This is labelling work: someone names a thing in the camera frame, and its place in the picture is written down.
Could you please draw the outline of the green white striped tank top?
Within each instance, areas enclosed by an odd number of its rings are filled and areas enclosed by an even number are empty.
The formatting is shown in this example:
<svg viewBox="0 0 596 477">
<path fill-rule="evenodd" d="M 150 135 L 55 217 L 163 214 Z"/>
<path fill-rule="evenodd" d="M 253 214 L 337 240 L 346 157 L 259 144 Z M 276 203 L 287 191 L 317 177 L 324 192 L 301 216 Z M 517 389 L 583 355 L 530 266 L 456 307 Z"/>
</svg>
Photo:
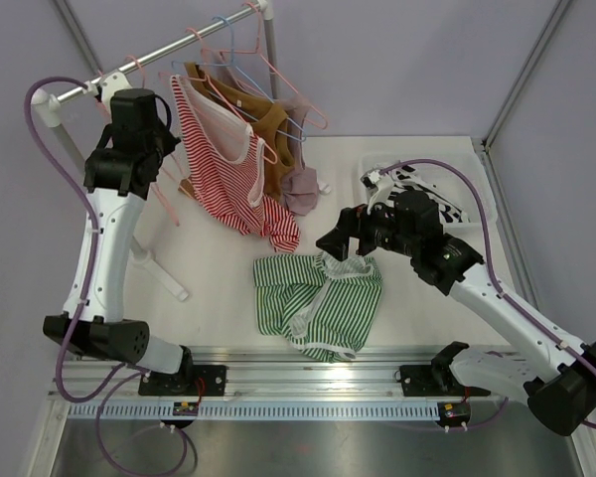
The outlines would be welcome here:
<svg viewBox="0 0 596 477">
<path fill-rule="evenodd" d="M 325 252 L 253 262 L 256 325 L 323 363 L 350 362 L 364 347 L 382 296 L 371 257 L 338 261 Z"/>
</svg>

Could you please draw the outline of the red white striped tank top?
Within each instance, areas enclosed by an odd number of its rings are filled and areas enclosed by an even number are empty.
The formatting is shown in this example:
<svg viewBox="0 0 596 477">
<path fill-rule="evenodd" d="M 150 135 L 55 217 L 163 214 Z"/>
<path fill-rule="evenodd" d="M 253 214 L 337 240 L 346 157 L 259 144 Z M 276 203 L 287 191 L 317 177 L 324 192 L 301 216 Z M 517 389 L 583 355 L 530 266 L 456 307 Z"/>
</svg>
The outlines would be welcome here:
<svg viewBox="0 0 596 477">
<path fill-rule="evenodd" d="M 295 251 L 301 237 L 295 219 L 264 194 L 264 140 L 190 79 L 172 76 L 170 88 L 197 202 L 240 234 L 266 238 L 275 251 Z"/>
</svg>

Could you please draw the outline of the black white striped tank top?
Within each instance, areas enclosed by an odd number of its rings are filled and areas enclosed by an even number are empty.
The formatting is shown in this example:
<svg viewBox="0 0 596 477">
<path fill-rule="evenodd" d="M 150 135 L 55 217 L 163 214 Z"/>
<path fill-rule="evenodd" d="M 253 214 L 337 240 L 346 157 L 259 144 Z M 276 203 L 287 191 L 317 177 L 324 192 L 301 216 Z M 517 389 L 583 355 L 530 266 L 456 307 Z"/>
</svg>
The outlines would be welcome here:
<svg viewBox="0 0 596 477">
<path fill-rule="evenodd" d="M 443 226 L 457 226 L 470 223 L 467 212 L 442 193 L 439 188 L 426 182 L 412 166 L 398 166 L 387 173 L 394 182 L 386 206 L 393 207 L 395 198 L 404 192 L 422 192 L 438 206 L 439 221 Z"/>
</svg>

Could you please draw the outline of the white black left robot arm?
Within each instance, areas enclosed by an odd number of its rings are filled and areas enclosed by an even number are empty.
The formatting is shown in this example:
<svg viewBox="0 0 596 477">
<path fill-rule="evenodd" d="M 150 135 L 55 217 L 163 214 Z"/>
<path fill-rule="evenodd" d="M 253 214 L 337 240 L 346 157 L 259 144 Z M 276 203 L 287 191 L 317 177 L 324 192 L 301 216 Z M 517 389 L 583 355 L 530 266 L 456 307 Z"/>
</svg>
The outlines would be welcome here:
<svg viewBox="0 0 596 477">
<path fill-rule="evenodd" d="M 164 158 L 179 138 L 166 103 L 154 91 L 131 88 L 109 102 L 111 120 L 84 166 L 77 190 L 86 206 L 74 289 L 59 315 L 45 318 L 43 333 L 67 354 L 113 361 L 148 373 L 143 396 L 221 397 L 226 368 L 195 363 L 191 350 L 152 335 L 147 323 L 125 318 L 123 289 L 135 226 Z"/>
</svg>

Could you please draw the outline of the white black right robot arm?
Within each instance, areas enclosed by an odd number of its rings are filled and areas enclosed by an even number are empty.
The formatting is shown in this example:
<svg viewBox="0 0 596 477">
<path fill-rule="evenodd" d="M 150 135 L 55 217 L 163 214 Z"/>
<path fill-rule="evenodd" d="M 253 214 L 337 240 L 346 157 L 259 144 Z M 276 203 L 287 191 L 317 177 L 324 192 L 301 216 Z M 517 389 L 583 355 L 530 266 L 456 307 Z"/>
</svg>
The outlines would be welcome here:
<svg viewBox="0 0 596 477">
<path fill-rule="evenodd" d="M 447 348 L 451 357 L 431 369 L 437 391 L 453 394 L 462 386 L 488 390 L 523 403 L 561 436 L 587 424 L 596 408 L 596 341 L 588 344 L 565 332 L 505 290 L 474 248 L 444 232 L 438 206 L 425 193 L 403 192 L 391 207 L 344 208 L 316 246 L 343 261 L 351 239 L 358 240 L 361 256 L 382 248 L 409 257 L 422 281 L 477 314 L 525 359 L 521 369 L 453 343 Z"/>
</svg>

